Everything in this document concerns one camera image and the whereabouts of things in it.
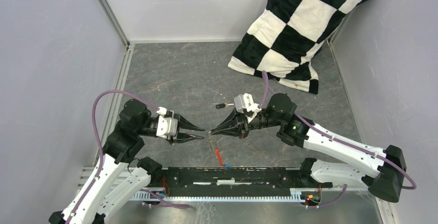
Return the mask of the black head key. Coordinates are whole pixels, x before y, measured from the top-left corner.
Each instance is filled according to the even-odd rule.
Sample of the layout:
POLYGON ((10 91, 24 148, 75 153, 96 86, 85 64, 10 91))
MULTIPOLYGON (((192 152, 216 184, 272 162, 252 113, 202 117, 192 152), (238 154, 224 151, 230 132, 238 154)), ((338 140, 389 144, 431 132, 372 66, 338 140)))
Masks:
POLYGON ((216 104, 215 108, 216 109, 222 109, 222 108, 226 108, 226 107, 230 107, 230 106, 234 106, 234 104, 231 104, 231 103, 220 103, 220 104, 216 104))

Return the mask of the metal key holder plate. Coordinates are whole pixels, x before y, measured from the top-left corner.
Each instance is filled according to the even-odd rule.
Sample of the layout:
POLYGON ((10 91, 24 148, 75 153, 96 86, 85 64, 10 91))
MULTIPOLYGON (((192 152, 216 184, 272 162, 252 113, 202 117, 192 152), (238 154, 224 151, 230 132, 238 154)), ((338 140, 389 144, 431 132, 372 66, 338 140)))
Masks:
POLYGON ((211 131, 208 132, 208 140, 209 140, 209 143, 210 143, 212 151, 214 153, 216 153, 217 145, 218 145, 218 139, 214 135, 212 135, 211 131))

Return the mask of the red key tag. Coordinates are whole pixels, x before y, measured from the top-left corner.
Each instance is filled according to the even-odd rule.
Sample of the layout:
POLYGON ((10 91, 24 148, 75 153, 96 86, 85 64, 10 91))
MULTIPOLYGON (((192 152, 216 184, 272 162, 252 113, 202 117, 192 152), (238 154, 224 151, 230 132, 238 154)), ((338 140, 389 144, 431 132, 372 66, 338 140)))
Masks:
POLYGON ((218 159, 218 162, 219 162, 220 166, 223 167, 224 163, 223 163, 223 160, 222 160, 222 157, 221 157, 221 153, 220 153, 220 151, 219 151, 219 149, 217 147, 215 148, 215 153, 216 153, 216 156, 217 156, 217 159, 218 159))

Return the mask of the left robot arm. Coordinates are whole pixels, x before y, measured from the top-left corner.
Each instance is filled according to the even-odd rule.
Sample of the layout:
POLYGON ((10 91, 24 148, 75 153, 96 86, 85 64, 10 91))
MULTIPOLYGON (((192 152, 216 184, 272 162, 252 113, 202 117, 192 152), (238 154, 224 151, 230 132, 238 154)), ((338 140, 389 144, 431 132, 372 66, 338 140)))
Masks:
POLYGON ((171 145, 202 138, 181 132, 181 129, 203 129, 180 114, 164 107, 159 107, 156 113, 154 117, 147 105, 137 99, 130 99, 124 104, 92 175, 68 207, 52 213, 49 223, 105 223, 141 188, 161 183, 162 166, 145 157, 139 160, 137 168, 127 179, 115 189, 110 189, 144 146, 144 136, 164 138, 171 145))

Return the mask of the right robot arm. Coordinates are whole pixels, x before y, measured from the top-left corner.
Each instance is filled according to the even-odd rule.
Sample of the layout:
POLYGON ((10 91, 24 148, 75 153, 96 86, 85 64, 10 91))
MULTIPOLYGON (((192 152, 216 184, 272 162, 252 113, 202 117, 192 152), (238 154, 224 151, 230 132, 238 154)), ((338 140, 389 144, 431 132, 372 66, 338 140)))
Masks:
POLYGON ((276 136, 289 146, 317 151, 338 159, 328 163, 315 158, 302 162, 299 182, 366 188, 372 195, 397 203, 407 178, 402 150, 393 145, 373 147, 333 133, 296 114, 297 105, 284 93, 271 96, 266 108, 254 103, 249 93, 234 98, 230 115, 211 130, 212 135, 246 138, 250 131, 279 127, 276 136))

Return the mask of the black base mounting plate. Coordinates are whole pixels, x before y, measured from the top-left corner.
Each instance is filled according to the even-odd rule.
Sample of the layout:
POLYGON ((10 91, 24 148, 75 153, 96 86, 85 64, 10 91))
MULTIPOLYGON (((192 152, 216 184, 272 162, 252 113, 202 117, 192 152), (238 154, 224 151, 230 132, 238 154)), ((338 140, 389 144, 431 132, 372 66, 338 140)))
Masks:
POLYGON ((172 197, 279 197, 291 189, 332 186, 289 167, 168 167, 153 173, 148 185, 172 197))

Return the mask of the black white checkered blanket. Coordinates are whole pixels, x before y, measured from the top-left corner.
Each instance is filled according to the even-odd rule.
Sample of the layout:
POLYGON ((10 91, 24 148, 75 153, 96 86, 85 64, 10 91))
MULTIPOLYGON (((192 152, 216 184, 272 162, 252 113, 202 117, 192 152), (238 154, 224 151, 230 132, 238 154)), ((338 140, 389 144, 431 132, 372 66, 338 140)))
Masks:
POLYGON ((268 0, 234 51, 229 68, 317 94, 311 60, 345 16, 368 0, 268 0))

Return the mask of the aluminium frame rail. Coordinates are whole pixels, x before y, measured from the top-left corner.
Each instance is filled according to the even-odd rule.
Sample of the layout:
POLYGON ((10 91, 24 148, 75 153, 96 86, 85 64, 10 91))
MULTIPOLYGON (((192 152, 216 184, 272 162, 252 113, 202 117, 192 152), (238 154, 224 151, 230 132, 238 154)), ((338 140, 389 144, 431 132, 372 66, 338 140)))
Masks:
POLYGON ((103 9, 106 17, 108 18, 110 24, 112 25, 119 40, 126 48, 128 48, 131 45, 131 42, 127 38, 125 32, 123 31, 123 28, 121 27, 119 21, 117 20, 117 17, 113 12, 108 0, 97 0, 97 1, 99 2, 101 8, 103 9))

